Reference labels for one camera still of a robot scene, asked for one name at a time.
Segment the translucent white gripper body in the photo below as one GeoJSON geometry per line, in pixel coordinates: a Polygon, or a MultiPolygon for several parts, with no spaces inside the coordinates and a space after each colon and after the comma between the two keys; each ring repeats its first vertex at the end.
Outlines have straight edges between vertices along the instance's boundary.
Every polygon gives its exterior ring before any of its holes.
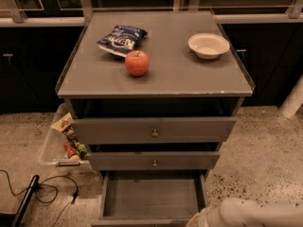
{"type": "Polygon", "coordinates": [[[186,224],[186,227],[217,227],[214,219],[217,210],[215,207],[206,207],[196,213],[186,224]]]}

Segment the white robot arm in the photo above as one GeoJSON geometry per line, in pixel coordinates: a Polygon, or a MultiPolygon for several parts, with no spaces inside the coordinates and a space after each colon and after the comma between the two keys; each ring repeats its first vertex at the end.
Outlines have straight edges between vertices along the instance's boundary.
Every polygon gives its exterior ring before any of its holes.
{"type": "Polygon", "coordinates": [[[228,198],[195,214],[186,227],[303,227],[303,203],[259,204],[228,198]]]}

